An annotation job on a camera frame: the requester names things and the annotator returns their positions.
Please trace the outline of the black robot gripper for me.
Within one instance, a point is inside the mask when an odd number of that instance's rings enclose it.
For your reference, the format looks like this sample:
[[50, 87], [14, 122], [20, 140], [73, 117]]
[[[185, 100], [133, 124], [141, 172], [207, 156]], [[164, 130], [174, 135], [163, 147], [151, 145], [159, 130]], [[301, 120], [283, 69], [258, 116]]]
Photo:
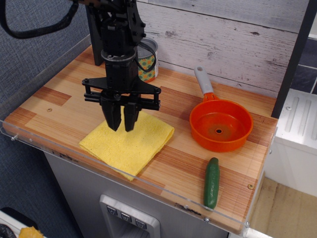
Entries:
[[85, 101], [99, 103], [106, 122], [114, 131], [121, 123], [121, 106], [124, 106], [125, 130], [130, 132], [141, 109], [158, 111], [161, 89], [139, 78], [136, 54], [114, 56], [101, 54], [106, 65], [106, 76], [82, 81]]

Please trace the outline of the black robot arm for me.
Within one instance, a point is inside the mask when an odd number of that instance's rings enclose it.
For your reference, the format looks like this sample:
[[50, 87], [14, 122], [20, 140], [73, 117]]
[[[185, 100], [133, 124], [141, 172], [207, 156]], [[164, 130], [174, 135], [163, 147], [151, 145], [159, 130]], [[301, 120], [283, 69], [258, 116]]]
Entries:
[[85, 100], [99, 103], [108, 126], [116, 131], [124, 121], [127, 132], [134, 129], [142, 109], [159, 110], [161, 90], [139, 77], [138, 47], [144, 47], [145, 23], [134, 0], [78, 0], [95, 19], [101, 38], [101, 58], [106, 76], [82, 81]]

